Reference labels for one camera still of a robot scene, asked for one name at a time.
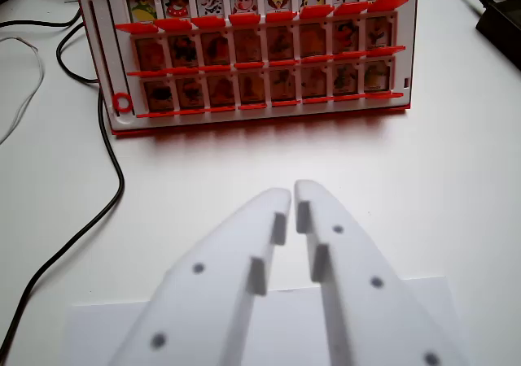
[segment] screw hole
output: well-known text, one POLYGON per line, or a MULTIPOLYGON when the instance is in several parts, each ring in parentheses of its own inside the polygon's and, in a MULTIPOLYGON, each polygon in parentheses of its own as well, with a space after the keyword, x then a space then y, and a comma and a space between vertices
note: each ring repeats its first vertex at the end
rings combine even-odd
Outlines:
POLYGON ((158 350, 162 346, 164 346, 165 343, 166 343, 166 336, 164 335, 164 333, 159 332, 159 333, 156 333, 154 336, 152 336, 150 345, 152 346, 153 349, 158 350))
POLYGON ((376 289, 381 289, 383 287, 383 281, 378 277, 372 277, 371 285, 376 289))
POLYGON ((425 363, 429 366, 438 366, 440 364, 440 358, 432 352, 427 352, 425 354, 425 363))
POLYGON ((194 272, 196 274, 200 274, 204 271, 204 264, 202 263, 197 263, 197 264, 194 264, 194 272))

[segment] black power adapter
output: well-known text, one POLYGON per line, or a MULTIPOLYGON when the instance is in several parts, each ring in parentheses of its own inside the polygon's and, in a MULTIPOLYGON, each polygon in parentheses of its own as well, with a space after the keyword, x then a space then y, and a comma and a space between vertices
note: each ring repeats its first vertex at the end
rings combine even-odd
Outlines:
POLYGON ((521 69, 521 0, 480 1, 485 12, 475 27, 521 69))

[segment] white plastic frame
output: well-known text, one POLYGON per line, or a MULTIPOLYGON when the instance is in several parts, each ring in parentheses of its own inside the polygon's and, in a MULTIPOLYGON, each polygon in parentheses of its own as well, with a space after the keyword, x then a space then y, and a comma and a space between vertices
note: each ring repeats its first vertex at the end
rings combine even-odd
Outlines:
MULTIPOLYGON (((235 55, 234 55, 234 37, 232 33, 232 25, 229 20, 231 13, 230 0, 223 0, 223 8, 225 11, 225 28, 202 28, 198 29, 192 25, 191 34, 194 34, 194 40, 197 45, 198 62, 199 65, 204 65, 204 59, 202 55, 202 47, 200 43, 200 34, 209 33, 214 31, 228 31, 227 37, 230 47, 230 74, 234 78, 234 91, 236 93, 236 109, 234 111, 226 112, 204 112, 203 114, 197 115, 172 115, 172 116, 161 116, 155 118, 138 118, 138 115, 147 115, 149 113, 147 107, 147 100, 143 97, 142 92, 142 81, 148 81, 149 79, 142 79, 137 76, 127 76, 128 72, 135 72, 139 70, 139 66, 136 60, 136 52, 133 46, 134 39, 142 37, 162 37, 164 49, 168 49, 167 37, 176 34, 186 34, 185 31, 163 31, 160 30, 157 34, 146 34, 146 35, 132 35, 124 33, 120 30, 115 30, 115 24, 125 24, 130 22, 129 10, 126 0, 80 0, 83 16, 85 20, 85 26, 87 29, 92 54, 94 57, 94 63, 98 72, 100 85, 103 91, 105 102, 107 104, 107 113, 111 122, 112 130, 114 133, 135 130, 135 129, 149 129, 157 127, 167 126, 183 126, 191 124, 208 124, 225 121, 237 121, 237 120, 252 120, 260 118, 273 118, 279 116, 295 116, 295 115, 308 115, 325 112, 337 112, 337 111, 354 111, 354 110, 367 110, 374 108, 384 107, 407 107, 410 104, 410 94, 412 85, 412 65, 414 55, 414 29, 415 29, 415 16, 416 16, 416 1, 409 0, 406 4, 398 7, 394 11, 390 12, 372 12, 362 13, 360 15, 342 15, 333 16, 330 13, 326 18, 319 19, 307 19, 301 20, 299 16, 295 17, 291 22, 280 22, 267 24, 265 22, 265 0, 257 0, 258 9, 260 13, 260 23, 256 25, 244 25, 234 26, 234 29, 240 28, 259 28, 260 39, 261 39, 261 52, 265 66, 262 69, 265 73, 269 68, 267 61, 267 48, 266 48, 266 37, 265 29, 271 26, 280 25, 293 25, 294 31, 294 51, 296 59, 300 58, 300 32, 299 24, 315 23, 315 22, 326 22, 326 53, 332 54, 332 40, 331 34, 333 31, 332 22, 338 20, 355 19, 360 20, 357 24, 359 27, 359 50, 365 49, 365 19, 375 16, 393 16, 392 26, 392 45, 405 46, 406 49, 393 55, 392 59, 392 78, 390 90, 397 93, 403 93, 401 98, 360 98, 348 101, 327 101, 322 103, 307 103, 302 102, 296 106, 291 107, 272 107, 271 101, 269 100, 269 83, 265 85, 265 96, 266 96, 266 108, 257 110, 239 110, 240 96, 237 82, 238 71, 234 67, 235 55), (133 102, 133 110, 131 112, 120 113, 118 112, 113 104, 113 94, 124 93, 129 94, 133 102)), ((326 0, 326 4, 332 5, 332 0, 326 0)), ((197 4, 195 0, 189 0, 191 17, 197 16, 197 4)), ((298 0, 291 0, 292 10, 295 11, 296 7, 299 7, 298 0)), ((155 8, 158 19, 164 18, 164 12, 161 0, 155 0, 155 8)), ((378 59, 389 59, 388 56, 378 59)), ((365 59, 353 61, 354 63, 362 63, 365 59)), ((169 58, 165 59, 167 68, 171 67, 169 58)), ((334 63, 352 62, 351 60, 327 62, 326 65, 330 67, 334 63)), ((299 65, 296 68, 296 100, 301 101, 299 97, 300 92, 300 70, 299 65)), ((204 81, 208 73, 199 72, 201 79, 204 81)), ((328 76, 327 91, 328 95, 331 95, 331 76, 328 76)), ((208 91, 206 85, 203 85, 204 92, 204 103, 205 107, 208 108, 208 91)), ((359 91, 363 91, 363 85, 359 84, 359 91)), ((177 99, 173 100, 174 105, 178 109, 177 99)), ((120 99, 120 108, 127 106, 126 100, 120 99)))

